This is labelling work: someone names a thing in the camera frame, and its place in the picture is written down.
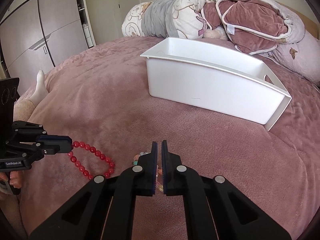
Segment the person's left hand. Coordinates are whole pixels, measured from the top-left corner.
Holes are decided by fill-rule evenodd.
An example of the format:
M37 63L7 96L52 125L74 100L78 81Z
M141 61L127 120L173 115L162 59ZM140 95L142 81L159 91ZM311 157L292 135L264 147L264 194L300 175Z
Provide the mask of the person's left hand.
M1 181L9 181L9 184L16 189L20 189L23 186L23 172L11 171L8 177L4 172L0 173Z

